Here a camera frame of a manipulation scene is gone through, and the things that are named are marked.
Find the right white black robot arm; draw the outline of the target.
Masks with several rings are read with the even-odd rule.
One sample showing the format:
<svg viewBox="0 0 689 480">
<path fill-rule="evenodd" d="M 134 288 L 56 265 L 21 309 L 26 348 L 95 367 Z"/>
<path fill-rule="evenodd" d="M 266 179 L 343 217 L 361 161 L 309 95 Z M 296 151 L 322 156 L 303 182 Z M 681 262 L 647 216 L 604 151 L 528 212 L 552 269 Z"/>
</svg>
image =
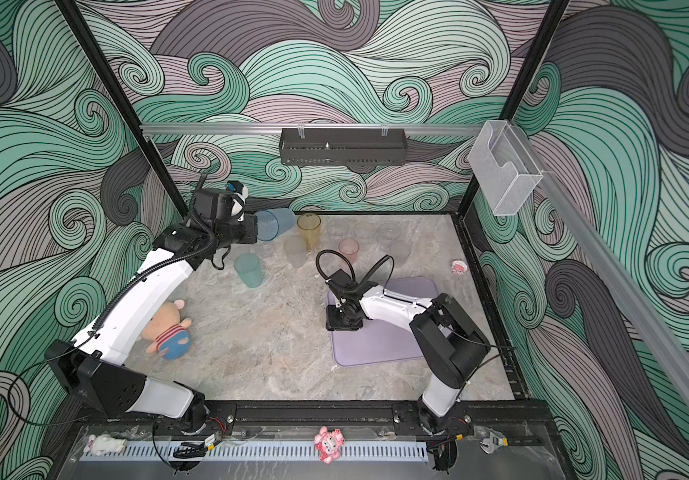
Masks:
<svg viewBox="0 0 689 480">
<path fill-rule="evenodd" d="M 428 424 L 444 420 L 492 345 L 461 305 L 448 294 L 411 297 L 371 280 L 392 256 L 384 255 L 358 279 L 344 254 L 324 249 L 316 270 L 334 296 L 326 307 L 326 329 L 352 332 L 368 321 L 384 321 L 412 334 L 431 376 L 418 400 Z"/>
</svg>

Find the yellow translucent cup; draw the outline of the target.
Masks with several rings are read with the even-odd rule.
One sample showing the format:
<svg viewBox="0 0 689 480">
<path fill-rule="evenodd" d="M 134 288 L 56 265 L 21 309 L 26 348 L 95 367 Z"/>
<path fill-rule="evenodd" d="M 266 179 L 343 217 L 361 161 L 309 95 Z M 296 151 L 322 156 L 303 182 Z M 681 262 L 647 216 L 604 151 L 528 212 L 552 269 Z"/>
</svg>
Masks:
<svg viewBox="0 0 689 480">
<path fill-rule="evenodd" d="M 304 213 L 298 217 L 298 230 L 308 251 L 316 251 L 322 242 L 322 218 L 318 214 Z"/>
</svg>

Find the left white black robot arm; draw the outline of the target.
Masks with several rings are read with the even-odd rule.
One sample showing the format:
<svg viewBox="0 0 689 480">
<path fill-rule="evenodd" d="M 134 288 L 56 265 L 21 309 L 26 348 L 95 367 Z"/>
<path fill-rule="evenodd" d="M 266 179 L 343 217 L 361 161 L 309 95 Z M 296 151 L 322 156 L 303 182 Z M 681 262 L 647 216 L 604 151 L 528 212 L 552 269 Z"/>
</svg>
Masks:
<svg viewBox="0 0 689 480">
<path fill-rule="evenodd" d="M 98 318 L 74 336 L 48 346 L 46 363 L 62 389 L 109 418 L 126 413 L 164 416 L 194 432 L 206 424 L 204 394 L 126 368 L 132 346 L 154 325 L 168 296 L 200 264 L 234 244 L 258 240 L 258 220 L 246 213 L 248 186 L 230 180 L 224 189 L 196 184 L 188 217 L 162 231 L 140 270 Z"/>
</svg>

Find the blue translucent cup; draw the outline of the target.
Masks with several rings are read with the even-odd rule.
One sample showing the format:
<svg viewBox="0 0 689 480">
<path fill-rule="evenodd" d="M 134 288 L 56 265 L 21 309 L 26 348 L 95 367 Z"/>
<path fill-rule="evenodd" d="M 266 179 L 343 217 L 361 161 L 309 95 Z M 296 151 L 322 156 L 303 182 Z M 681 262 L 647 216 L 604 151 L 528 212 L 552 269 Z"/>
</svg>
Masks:
<svg viewBox="0 0 689 480">
<path fill-rule="evenodd" d="M 270 242 L 296 226 L 296 214 L 290 208 L 276 208 L 256 212 L 258 241 Z"/>
</svg>

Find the teal translucent cup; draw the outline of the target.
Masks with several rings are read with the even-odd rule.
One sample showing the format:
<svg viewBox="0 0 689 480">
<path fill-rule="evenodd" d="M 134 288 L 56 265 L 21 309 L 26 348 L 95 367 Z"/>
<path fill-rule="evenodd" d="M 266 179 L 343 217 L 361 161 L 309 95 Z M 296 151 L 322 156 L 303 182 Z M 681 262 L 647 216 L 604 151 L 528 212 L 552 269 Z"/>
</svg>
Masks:
<svg viewBox="0 0 689 480">
<path fill-rule="evenodd" d="M 234 261 L 234 269 L 238 277 L 248 288 L 256 289 L 264 283 L 264 272 L 262 272 L 262 262 L 253 253 L 244 253 Z"/>
</svg>

